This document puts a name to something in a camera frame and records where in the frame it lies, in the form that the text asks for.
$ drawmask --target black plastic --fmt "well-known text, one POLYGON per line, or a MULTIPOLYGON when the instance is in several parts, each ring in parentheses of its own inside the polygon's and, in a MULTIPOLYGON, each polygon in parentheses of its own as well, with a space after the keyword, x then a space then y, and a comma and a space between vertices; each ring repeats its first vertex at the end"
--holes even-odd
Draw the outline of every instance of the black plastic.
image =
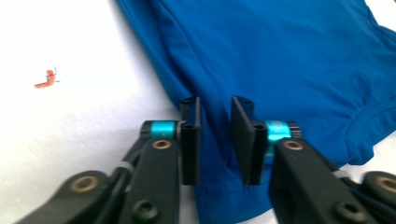
POLYGON ((270 199, 280 224, 377 223, 301 138, 276 143, 270 199))
POLYGON ((104 173, 87 171, 73 175, 48 202, 18 223, 93 223, 108 194, 104 173))
POLYGON ((184 185, 200 182, 201 112, 200 98, 191 97, 181 102, 179 143, 181 171, 184 185))
POLYGON ((119 223, 178 223, 178 151, 174 139, 153 138, 146 142, 134 170, 119 223), (155 204, 155 207, 137 214, 142 202, 155 204))
POLYGON ((396 175, 380 171, 368 172, 364 175, 361 190, 396 209, 396 175))
POLYGON ((234 96, 231 133, 239 170, 245 185, 260 185, 264 155, 267 152, 267 127, 253 114, 249 99, 234 96))

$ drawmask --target white surface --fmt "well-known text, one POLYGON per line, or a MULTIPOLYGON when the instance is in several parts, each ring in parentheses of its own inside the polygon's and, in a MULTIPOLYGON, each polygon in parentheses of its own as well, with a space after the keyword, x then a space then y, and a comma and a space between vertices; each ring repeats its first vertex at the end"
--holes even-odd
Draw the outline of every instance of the white surface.
MULTIPOLYGON (((396 4, 368 2, 396 30, 396 4)), ((113 0, 1 1, 0 33, 0 223, 36 209, 71 175, 109 174, 144 120, 179 118, 113 0), (35 89, 53 66, 60 82, 35 89)), ((366 166, 346 169, 396 173, 395 147, 396 134, 366 166)), ((189 188, 182 198, 180 222, 193 223, 189 188)), ((266 213, 246 223, 274 222, 266 213)))

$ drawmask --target red mark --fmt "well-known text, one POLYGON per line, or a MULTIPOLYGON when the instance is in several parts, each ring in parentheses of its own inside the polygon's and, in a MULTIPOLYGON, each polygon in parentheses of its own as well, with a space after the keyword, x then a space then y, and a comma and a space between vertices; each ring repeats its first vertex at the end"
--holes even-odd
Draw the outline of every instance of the red mark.
POLYGON ((36 88, 43 88, 43 87, 48 87, 52 86, 52 84, 55 82, 55 74, 53 73, 52 70, 47 70, 47 82, 36 84, 36 88))

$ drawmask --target blue fabric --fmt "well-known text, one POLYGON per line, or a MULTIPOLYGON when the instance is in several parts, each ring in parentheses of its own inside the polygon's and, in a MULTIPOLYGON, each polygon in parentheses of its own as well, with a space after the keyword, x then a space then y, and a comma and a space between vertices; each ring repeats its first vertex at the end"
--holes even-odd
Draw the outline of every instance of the blue fabric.
POLYGON ((362 0, 119 0, 170 99, 202 98, 201 223, 271 207, 271 165, 243 186, 231 146, 231 96, 259 119, 295 120, 337 165, 363 164, 396 130, 396 34, 362 0))

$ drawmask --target small red object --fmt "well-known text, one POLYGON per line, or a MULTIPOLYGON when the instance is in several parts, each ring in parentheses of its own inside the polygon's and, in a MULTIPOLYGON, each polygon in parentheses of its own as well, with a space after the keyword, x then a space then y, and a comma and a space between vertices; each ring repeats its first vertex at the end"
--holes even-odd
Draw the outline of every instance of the small red object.
POLYGON ((52 84, 55 82, 55 74, 53 73, 52 70, 47 70, 47 82, 36 84, 36 88, 43 88, 43 87, 48 87, 52 86, 52 84))

